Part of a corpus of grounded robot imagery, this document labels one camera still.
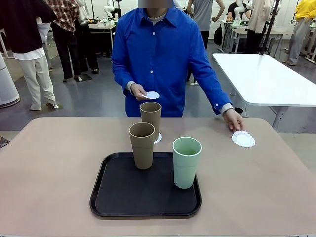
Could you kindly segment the person's right hand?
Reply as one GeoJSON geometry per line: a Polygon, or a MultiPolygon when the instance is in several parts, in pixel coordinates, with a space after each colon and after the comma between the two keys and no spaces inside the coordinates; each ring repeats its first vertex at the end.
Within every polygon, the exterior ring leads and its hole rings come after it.
{"type": "Polygon", "coordinates": [[[142,85],[134,83],[131,85],[130,89],[138,101],[142,101],[146,99],[145,96],[147,95],[147,93],[143,89],[142,85]]]}

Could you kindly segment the person's left hand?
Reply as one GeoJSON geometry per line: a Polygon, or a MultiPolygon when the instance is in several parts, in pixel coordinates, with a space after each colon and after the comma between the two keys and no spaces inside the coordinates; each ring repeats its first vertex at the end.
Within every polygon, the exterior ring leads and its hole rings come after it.
{"type": "Polygon", "coordinates": [[[223,119],[232,132],[244,130],[243,118],[234,109],[226,110],[223,119]]]}

